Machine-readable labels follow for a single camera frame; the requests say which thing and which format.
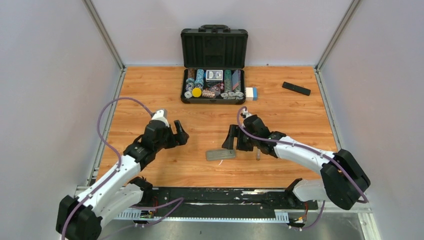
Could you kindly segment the grey remote control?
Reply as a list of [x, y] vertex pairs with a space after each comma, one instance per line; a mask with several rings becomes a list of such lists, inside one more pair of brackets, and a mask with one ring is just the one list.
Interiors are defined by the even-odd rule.
[[236, 152], [233, 149], [212, 149], [205, 152], [207, 161], [221, 161], [236, 158]]

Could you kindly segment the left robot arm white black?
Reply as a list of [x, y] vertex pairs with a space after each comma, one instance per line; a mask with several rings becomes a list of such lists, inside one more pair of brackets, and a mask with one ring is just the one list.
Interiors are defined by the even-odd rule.
[[132, 205], [149, 206], [152, 185], [138, 174], [162, 149], [185, 145], [189, 135], [179, 120], [176, 133], [162, 120], [152, 119], [126, 147], [118, 162], [90, 188], [65, 196], [59, 203], [55, 230], [68, 240], [96, 240], [103, 228]]

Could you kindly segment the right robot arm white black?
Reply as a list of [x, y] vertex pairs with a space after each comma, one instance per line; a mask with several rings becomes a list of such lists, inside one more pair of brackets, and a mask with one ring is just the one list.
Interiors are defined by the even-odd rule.
[[222, 148], [251, 152], [254, 148], [265, 155], [289, 160], [320, 175], [320, 179], [295, 180], [285, 195], [286, 204], [298, 209], [307, 201], [331, 201], [343, 210], [356, 203], [367, 203], [365, 191], [371, 181], [353, 154], [340, 149], [322, 150], [294, 140], [285, 133], [270, 131], [256, 114], [243, 110], [237, 124], [229, 127]]

